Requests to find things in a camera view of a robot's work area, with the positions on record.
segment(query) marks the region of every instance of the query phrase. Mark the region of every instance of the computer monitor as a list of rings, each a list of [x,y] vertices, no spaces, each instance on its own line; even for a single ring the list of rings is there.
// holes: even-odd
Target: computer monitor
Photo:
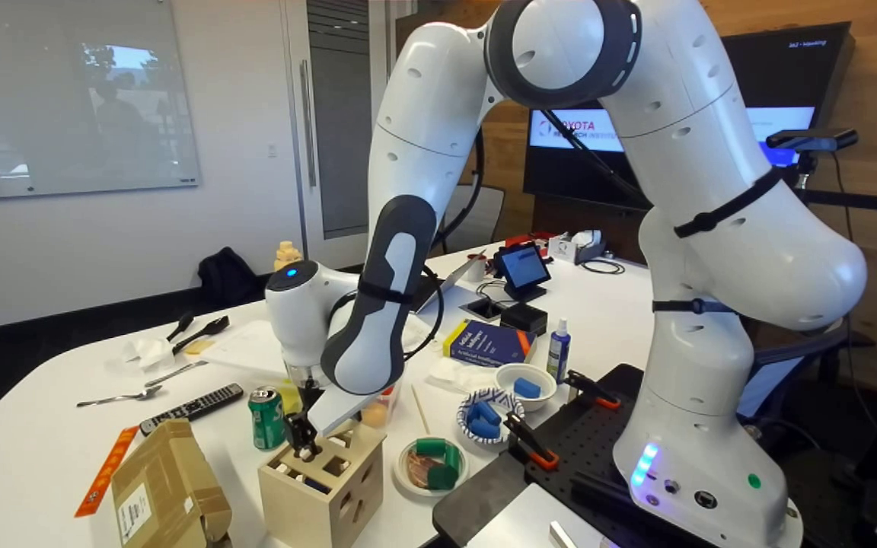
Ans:
[[[808,131],[828,120],[850,53],[850,24],[817,24],[721,40],[763,152],[773,167],[794,167],[792,150],[772,150],[777,131]],[[601,105],[554,111],[579,140],[624,183],[636,187],[613,120]],[[594,200],[618,211],[649,211],[640,194],[624,194],[587,152],[574,150],[564,134],[530,111],[523,192],[547,197]]]

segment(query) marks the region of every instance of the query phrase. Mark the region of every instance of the white table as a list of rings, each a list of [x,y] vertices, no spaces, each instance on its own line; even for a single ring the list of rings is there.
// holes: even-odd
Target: white table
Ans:
[[[463,254],[454,254],[432,258],[429,264],[446,275],[461,263]],[[547,327],[567,319],[574,336],[570,370],[597,377],[618,362],[646,365],[653,336],[653,290],[646,267],[629,264],[624,275],[610,277],[554,263],[547,292],[533,305],[551,315]],[[109,494],[97,514],[73,517],[120,430],[207,389],[227,383],[252,389],[260,383],[273,383],[282,374],[279,345],[268,330],[262,302],[207,315],[198,327],[221,315],[233,316],[233,330],[203,353],[209,362],[167,381],[167,393],[151,401],[77,407],[79,400],[130,393],[141,389],[147,377],[163,374],[166,370],[141,372],[124,355],[134,341],[151,336],[166,339],[172,327],[60,353],[0,400],[0,544],[120,544]],[[441,355],[432,345],[405,370],[400,406],[384,442],[388,466],[412,438],[422,437],[412,386],[426,407],[432,437],[454,437],[454,407],[463,401],[463,393],[426,381],[426,370],[437,365],[437,358]],[[537,345],[530,362],[546,362],[546,341]],[[257,469],[268,453],[252,447],[247,401],[201,416],[193,430],[233,502],[236,544],[279,544],[262,523]],[[466,451],[473,469],[498,456],[478,447]],[[356,544],[419,544],[432,535],[432,505],[405,501],[388,474],[384,505]]]

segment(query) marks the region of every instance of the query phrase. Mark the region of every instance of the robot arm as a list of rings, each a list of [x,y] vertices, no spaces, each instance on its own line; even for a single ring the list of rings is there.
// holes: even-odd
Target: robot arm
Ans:
[[[753,365],[733,312],[784,330],[828,327],[859,302],[866,258],[779,187],[699,0],[505,0],[478,31],[412,35],[373,140],[367,271],[321,355],[350,397],[321,416],[343,416],[343,400],[403,374],[409,297],[473,134],[503,96],[528,106],[601,98],[655,205],[640,231],[653,353],[613,451],[635,502],[714,544],[802,544],[784,472],[733,421]]]

